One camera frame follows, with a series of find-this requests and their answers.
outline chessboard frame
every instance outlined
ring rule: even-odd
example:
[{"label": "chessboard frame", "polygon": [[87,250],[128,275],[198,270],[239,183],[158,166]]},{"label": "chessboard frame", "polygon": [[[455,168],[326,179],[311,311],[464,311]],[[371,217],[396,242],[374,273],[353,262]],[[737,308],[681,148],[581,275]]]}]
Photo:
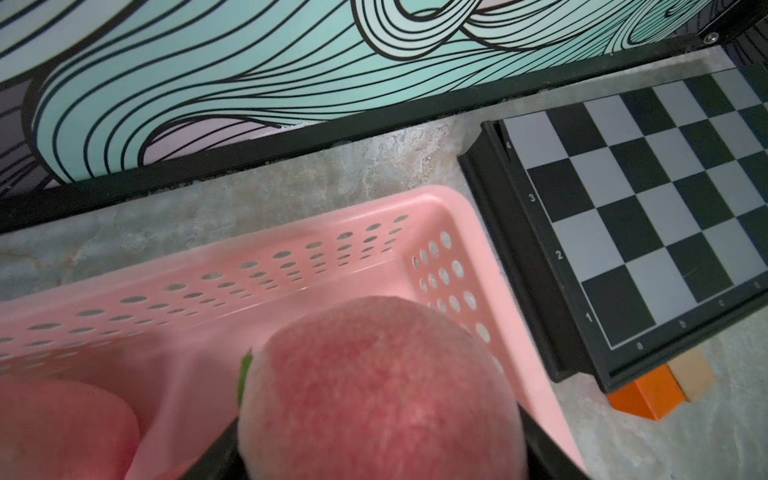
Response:
[{"label": "chessboard frame", "polygon": [[696,318],[678,322],[684,314],[611,349],[587,315],[594,318],[586,296],[576,293],[581,288],[570,265],[558,261],[558,238],[508,145],[502,121],[488,121],[458,161],[553,381],[584,372],[612,392],[768,304],[765,272],[754,279],[760,288],[735,286],[694,310]]}]

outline black square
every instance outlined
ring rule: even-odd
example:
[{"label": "black square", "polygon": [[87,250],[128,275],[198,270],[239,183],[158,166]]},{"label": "black square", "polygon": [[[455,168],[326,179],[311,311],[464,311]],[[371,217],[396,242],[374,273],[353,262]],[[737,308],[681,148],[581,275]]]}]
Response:
[{"label": "black square", "polygon": [[733,111],[733,105],[715,79],[712,78],[712,75],[686,78],[684,82],[708,117],[716,117]]},{"label": "black square", "polygon": [[707,172],[681,178],[674,186],[701,230],[733,218],[733,212],[720,196]]},{"label": "black square", "polygon": [[528,170],[552,222],[594,208],[571,160],[565,159]]},{"label": "black square", "polygon": [[709,120],[684,125],[680,127],[680,131],[704,168],[716,167],[733,160],[733,154]]},{"label": "black square", "polygon": [[605,147],[605,140],[584,104],[572,104],[547,110],[568,156],[585,154]]},{"label": "black square", "polygon": [[739,68],[742,76],[755,91],[760,101],[768,101],[768,72],[761,64]]},{"label": "black square", "polygon": [[659,97],[650,88],[628,91],[621,94],[621,100],[627,105],[637,126],[643,135],[656,134],[674,128],[674,122]]},{"label": "black square", "polygon": [[599,207],[598,213],[624,262],[631,262],[664,246],[637,197],[627,197]]},{"label": "black square", "polygon": [[768,202],[768,154],[759,151],[749,157],[740,158],[739,163],[763,200]]},{"label": "black square", "polygon": [[636,194],[669,183],[667,173],[644,137],[613,145],[611,152]]},{"label": "black square", "polygon": [[763,261],[768,263],[768,207],[763,205],[739,217],[746,235],[755,244]]},{"label": "black square", "polygon": [[697,302],[733,285],[703,233],[673,243],[667,250]]},{"label": "black square", "polygon": [[739,110],[739,115],[750,126],[750,130],[763,148],[768,148],[768,109],[762,105],[755,105]]},{"label": "black square", "polygon": [[590,278],[582,285],[611,345],[656,324],[626,265]]}]

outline gray square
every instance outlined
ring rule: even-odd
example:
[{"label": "gray square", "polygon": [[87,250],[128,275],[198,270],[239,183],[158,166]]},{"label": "gray square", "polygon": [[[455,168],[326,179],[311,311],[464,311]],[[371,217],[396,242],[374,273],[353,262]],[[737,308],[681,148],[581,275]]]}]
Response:
[{"label": "gray square", "polygon": [[748,157],[763,149],[739,112],[718,115],[710,118],[710,121],[736,159]]},{"label": "gray square", "polygon": [[712,74],[712,78],[715,79],[720,89],[737,110],[761,103],[750,84],[744,80],[737,69],[718,71]]},{"label": "gray square", "polygon": [[682,81],[658,85],[654,91],[678,127],[707,119],[707,114]]},{"label": "gray square", "polygon": [[666,248],[632,260],[627,269],[656,324],[668,322],[697,305]]},{"label": "gray square", "polygon": [[597,210],[560,220],[552,227],[578,281],[624,264]]},{"label": "gray square", "polygon": [[571,163],[596,207],[634,195],[610,148],[576,155]]},{"label": "gray square", "polygon": [[732,218],[706,229],[704,236],[734,285],[768,270],[737,219]]},{"label": "gray square", "polygon": [[598,126],[605,144],[609,146],[623,144],[625,141],[643,136],[643,132],[629,113],[627,105],[618,95],[586,101],[584,106],[587,107],[594,124]]},{"label": "gray square", "polygon": [[679,129],[660,131],[645,139],[672,181],[704,171],[701,161]]},{"label": "gray square", "polygon": [[526,169],[568,158],[546,112],[505,118],[504,125]]},{"label": "gray square", "polygon": [[734,215],[745,214],[765,204],[738,161],[710,168],[707,174]]},{"label": "gray square", "polygon": [[646,190],[638,194],[637,199],[664,245],[671,245],[701,231],[673,184]]}]

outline orange block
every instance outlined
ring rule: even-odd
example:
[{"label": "orange block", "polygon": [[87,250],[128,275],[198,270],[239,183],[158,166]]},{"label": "orange block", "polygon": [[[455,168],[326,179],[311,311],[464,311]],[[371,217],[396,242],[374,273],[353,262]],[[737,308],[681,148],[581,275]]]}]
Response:
[{"label": "orange block", "polygon": [[658,422],[685,402],[683,390],[666,365],[607,396],[614,410]]}]

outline wall mural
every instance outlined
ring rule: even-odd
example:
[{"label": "wall mural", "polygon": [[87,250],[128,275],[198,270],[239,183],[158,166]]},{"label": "wall mural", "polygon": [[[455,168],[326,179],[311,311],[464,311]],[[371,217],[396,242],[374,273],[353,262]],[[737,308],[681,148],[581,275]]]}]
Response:
[{"label": "wall mural", "polygon": [[0,196],[661,40],[708,2],[0,2]]}]

